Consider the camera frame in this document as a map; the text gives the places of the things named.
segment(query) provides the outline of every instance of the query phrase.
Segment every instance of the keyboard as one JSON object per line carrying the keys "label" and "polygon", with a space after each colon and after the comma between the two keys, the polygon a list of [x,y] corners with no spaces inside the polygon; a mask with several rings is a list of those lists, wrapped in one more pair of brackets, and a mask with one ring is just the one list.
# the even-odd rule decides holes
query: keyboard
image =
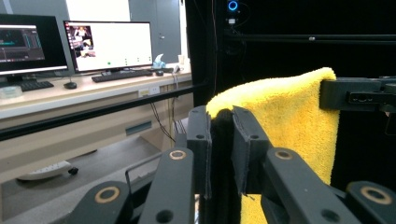
{"label": "keyboard", "polygon": [[53,87],[53,84],[48,81],[26,81],[15,83],[14,85],[20,86],[22,91],[35,91]]}
{"label": "keyboard", "polygon": [[163,71],[165,73],[173,73],[174,68],[150,68],[149,71],[156,72],[156,71]]}
{"label": "keyboard", "polygon": [[128,71],[128,72],[122,72],[122,73],[117,73],[117,74],[111,74],[108,76],[92,77],[92,81],[106,82],[106,81],[114,81],[114,80],[120,80],[120,79],[131,78],[131,77],[144,77],[144,76],[151,76],[151,75],[152,75],[152,72],[150,72],[148,70],[136,70],[136,71]]}

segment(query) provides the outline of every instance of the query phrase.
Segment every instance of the white wall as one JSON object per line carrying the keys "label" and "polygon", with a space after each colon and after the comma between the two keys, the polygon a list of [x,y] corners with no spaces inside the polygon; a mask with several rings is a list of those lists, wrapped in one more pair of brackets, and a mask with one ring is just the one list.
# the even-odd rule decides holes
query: white wall
{"label": "white wall", "polygon": [[72,21],[130,21],[128,0],[66,0]]}
{"label": "white wall", "polygon": [[180,9],[180,39],[181,39],[181,54],[189,57],[189,52],[188,52],[188,45],[187,45],[187,21],[186,21],[186,8],[185,5],[181,4],[180,1],[179,3],[179,9]]}

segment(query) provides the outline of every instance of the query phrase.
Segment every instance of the black metal rail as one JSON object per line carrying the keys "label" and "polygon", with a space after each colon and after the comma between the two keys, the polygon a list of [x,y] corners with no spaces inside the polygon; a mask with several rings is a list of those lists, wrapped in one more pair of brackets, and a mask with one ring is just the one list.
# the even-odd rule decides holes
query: black metal rail
{"label": "black metal rail", "polygon": [[322,44],[396,44],[396,35],[231,35],[232,41],[322,43]]}
{"label": "black metal rail", "polygon": [[45,131],[48,129],[60,127],[66,124],[71,124],[75,122],[82,121],[84,119],[93,119],[96,117],[100,117],[106,114],[111,114],[115,112],[119,112],[121,110],[130,109],[133,107],[137,107],[140,105],[147,105],[150,103],[154,103],[157,101],[169,99],[172,97],[177,97],[179,95],[188,94],[194,91],[199,90],[204,87],[206,84],[201,83],[198,85],[193,85],[189,87],[179,88],[177,90],[168,91],[156,95],[151,95],[144,97],[142,99],[134,99],[127,102],[117,103],[114,105],[106,105],[97,107],[94,109],[79,111],[72,114],[62,115],[56,118],[51,119],[43,119],[31,123],[26,123],[10,128],[5,128],[0,130],[0,141],[8,140],[15,137],[20,137],[30,133],[36,133]]}

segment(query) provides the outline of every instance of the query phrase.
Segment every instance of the cabinet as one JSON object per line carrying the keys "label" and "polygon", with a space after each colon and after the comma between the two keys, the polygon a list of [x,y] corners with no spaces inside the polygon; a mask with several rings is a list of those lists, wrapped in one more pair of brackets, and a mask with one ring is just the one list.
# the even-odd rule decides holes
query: cabinet
{"label": "cabinet", "polygon": [[176,63],[181,54],[178,0],[130,0],[131,21],[149,21],[152,55],[163,53],[162,61]]}

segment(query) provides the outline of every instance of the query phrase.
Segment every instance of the computer mouse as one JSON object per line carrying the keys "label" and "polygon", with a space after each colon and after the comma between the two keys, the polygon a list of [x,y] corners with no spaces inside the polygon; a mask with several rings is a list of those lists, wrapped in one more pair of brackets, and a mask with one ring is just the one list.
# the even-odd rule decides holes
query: computer mouse
{"label": "computer mouse", "polygon": [[156,75],[157,77],[163,77],[163,70],[156,71],[156,72],[155,72],[155,75]]}
{"label": "computer mouse", "polygon": [[64,87],[67,88],[68,90],[73,90],[77,87],[77,83],[76,82],[67,82],[67,83],[64,83]]}

